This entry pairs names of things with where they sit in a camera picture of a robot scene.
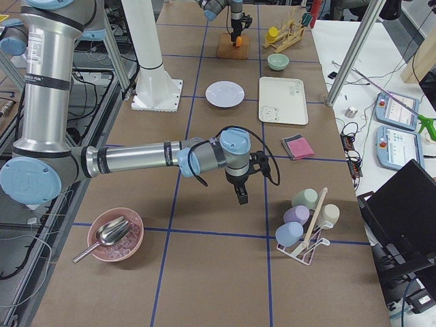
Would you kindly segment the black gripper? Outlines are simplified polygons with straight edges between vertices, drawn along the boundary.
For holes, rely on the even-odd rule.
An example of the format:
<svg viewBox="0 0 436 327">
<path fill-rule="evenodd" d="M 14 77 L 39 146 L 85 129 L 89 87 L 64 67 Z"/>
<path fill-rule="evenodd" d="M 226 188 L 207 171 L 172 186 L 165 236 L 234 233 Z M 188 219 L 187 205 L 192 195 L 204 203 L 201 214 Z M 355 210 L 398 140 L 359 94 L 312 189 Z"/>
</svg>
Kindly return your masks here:
<svg viewBox="0 0 436 327">
<path fill-rule="evenodd" d="M 245 172 L 242 175 L 235 176 L 230 174 L 227 170 L 225 171 L 226 179 L 229 183 L 234 186 L 234 193 L 236 194 L 236 198 L 238 199 L 239 204 L 247 204 L 248 203 L 248 193 L 245 187 L 245 183 L 249 178 L 249 172 Z"/>
<path fill-rule="evenodd" d="M 243 18 L 231 18 L 231 41 L 237 45 L 237 41 L 242 41 Z"/>
</svg>

